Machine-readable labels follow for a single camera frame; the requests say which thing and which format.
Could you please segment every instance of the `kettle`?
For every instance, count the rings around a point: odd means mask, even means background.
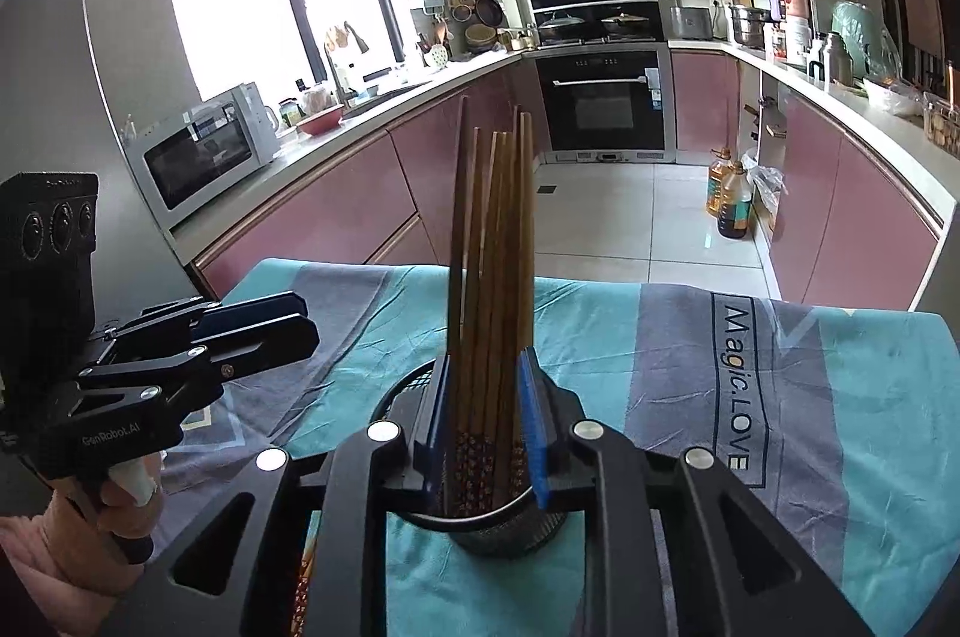
[[[823,61],[810,60],[808,74],[814,77],[814,71],[820,68],[824,82],[838,82],[847,87],[853,86],[853,58],[847,51],[843,36],[838,32],[829,32],[824,42]]]

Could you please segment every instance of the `sink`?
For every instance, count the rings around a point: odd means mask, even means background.
[[[377,108],[381,103],[387,103],[387,101],[397,98],[400,95],[405,95],[408,92],[415,90],[418,87],[423,87],[426,82],[420,82],[419,84],[407,84],[402,87],[397,87],[395,90],[390,92],[385,92],[383,95],[377,95],[373,98],[368,98],[368,100],[360,103],[359,106],[354,106],[350,111],[347,111],[344,114],[344,120],[353,119],[354,117],[359,117],[361,114],[370,111],[371,108]]]

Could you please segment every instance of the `metal rivet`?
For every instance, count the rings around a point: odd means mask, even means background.
[[[690,448],[683,460],[694,469],[709,469],[713,466],[713,453],[703,448]]]
[[[256,456],[256,468],[263,469],[264,472],[272,472],[280,469],[287,462],[287,454],[280,448],[267,448],[263,453]]]
[[[391,420],[378,420],[367,429],[367,436],[374,442],[389,442],[400,434],[400,426]]]
[[[581,439],[599,439],[603,436],[603,426],[595,420],[582,420],[573,426],[573,433]]]

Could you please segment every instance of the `red bowl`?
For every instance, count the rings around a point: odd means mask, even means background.
[[[330,106],[330,108],[307,117],[296,123],[296,129],[308,135],[320,135],[340,125],[340,118],[344,115],[344,106]]]

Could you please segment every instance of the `built-in oven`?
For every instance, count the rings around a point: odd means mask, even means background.
[[[587,43],[535,55],[552,149],[546,162],[675,162],[665,43]]]

